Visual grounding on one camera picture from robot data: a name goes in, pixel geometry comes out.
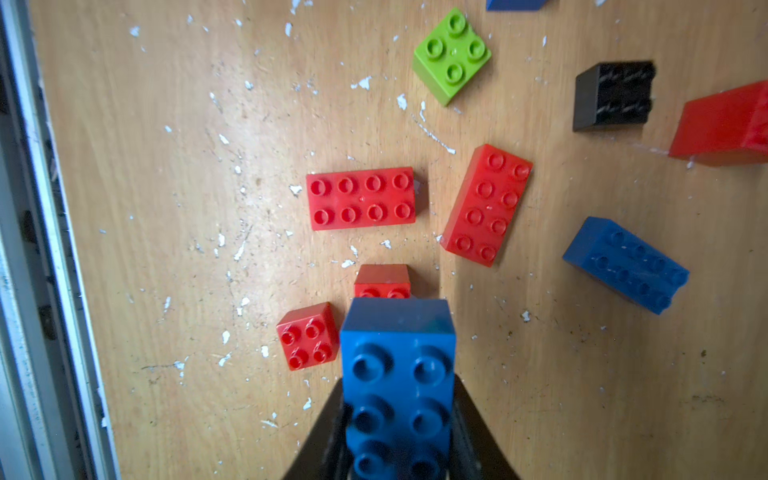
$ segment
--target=green lego brick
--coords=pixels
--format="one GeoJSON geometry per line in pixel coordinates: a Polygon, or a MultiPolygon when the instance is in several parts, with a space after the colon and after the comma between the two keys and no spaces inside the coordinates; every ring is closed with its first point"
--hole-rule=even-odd
{"type": "Polygon", "coordinates": [[[454,8],[413,52],[413,71],[443,105],[491,57],[461,10],[454,8]]]}

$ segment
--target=blue lego brick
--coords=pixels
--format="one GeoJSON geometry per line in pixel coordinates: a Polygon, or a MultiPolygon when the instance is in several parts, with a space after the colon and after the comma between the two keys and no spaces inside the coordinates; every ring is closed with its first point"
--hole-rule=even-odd
{"type": "Polygon", "coordinates": [[[488,0],[487,12],[534,12],[541,9],[547,0],[488,0]]]}
{"type": "Polygon", "coordinates": [[[688,282],[688,270],[606,218],[588,217],[563,260],[657,315],[688,282]]]}
{"type": "Polygon", "coordinates": [[[456,351],[448,303],[355,298],[341,351],[355,473],[368,480],[444,478],[456,351]]]}

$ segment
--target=lego duplo brick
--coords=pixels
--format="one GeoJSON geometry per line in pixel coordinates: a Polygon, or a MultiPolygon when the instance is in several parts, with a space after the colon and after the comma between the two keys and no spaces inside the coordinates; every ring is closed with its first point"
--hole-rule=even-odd
{"type": "Polygon", "coordinates": [[[493,265],[533,164],[491,145],[475,149],[443,230],[448,252],[493,265]]]}
{"type": "Polygon", "coordinates": [[[413,52],[413,71],[447,105],[491,57],[461,10],[454,8],[413,52]]]}
{"type": "Polygon", "coordinates": [[[416,222],[411,167],[306,176],[312,230],[416,222]]]}
{"type": "Polygon", "coordinates": [[[444,478],[456,348],[448,303],[355,298],[341,339],[357,474],[444,478]]]}
{"type": "Polygon", "coordinates": [[[670,157],[715,167],[768,163],[768,80],[689,101],[670,157]]]}
{"type": "Polygon", "coordinates": [[[533,12],[541,9],[547,0],[488,0],[488,12],[533,12]]]}
{"type": "Polygon", "coordinates": [[[362,265],[355,279],[355,296],[410,298],[408,266],[362,265]]]}
{"type": "Polygon", "coordinates": [[[277,324],[277,337],[291,370],[332,362],[339,352],[339,332],[328,302],[286,313],[277,324]]]}
{"type": "Polygon", "coordinates": [[[615,222],[588,217],[563,260],[657,315],[672,304],[688,270],[615,222]]]}
{"type": "Polygon", "coordinates": [[[598,63],[576,77],[573,131],[592,131],[648,121],[653,106],[652,61],[598,63]]]}

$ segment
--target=wooden table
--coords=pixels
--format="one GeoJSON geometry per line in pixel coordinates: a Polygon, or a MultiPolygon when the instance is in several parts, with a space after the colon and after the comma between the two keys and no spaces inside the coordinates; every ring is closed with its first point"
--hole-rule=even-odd
{"type": "Polygon", "coordinates": [[[768,77],[765,3],[314,3],[32,2],[123,478],[279,478],[341,362],[289,372],[274,326],[343,314],[363,263],[448,299],[456,370],[523,478],[765,475],[768,175],[664,152],[685,101],[768,77]],[[443,108],[411,60],[453,6],[493,58],[443,108]],[[645,128],[572,133],[575,76],[646,58],[645,128]],[[486,142],[535,165],[491,269],[435,239],[486,142]],[[314,233],[292,190],[405,165],[405,227],[314,233]],[[589,215],[690,269],[667,312],[561,259],[589,215]]]}

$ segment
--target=red 2x4 brick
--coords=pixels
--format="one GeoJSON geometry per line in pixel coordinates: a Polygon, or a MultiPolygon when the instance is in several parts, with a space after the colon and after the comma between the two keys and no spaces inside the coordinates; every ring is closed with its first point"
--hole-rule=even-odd
{"type": "Polygon", "coordinates": [[[355,279],[355,296],[410,298],[408,266],[362,265],[355,279]]]}
{"type": "Polygon", "coordinates": [[[306,189],[312,230],[416,222],[411,167],[307,175],[306,189]]]}
{"type": "Polygon", "coordinates": [[[533,164],[491,145],[475,149],[440,244],[491,266],[525,192],[533,164]]]}

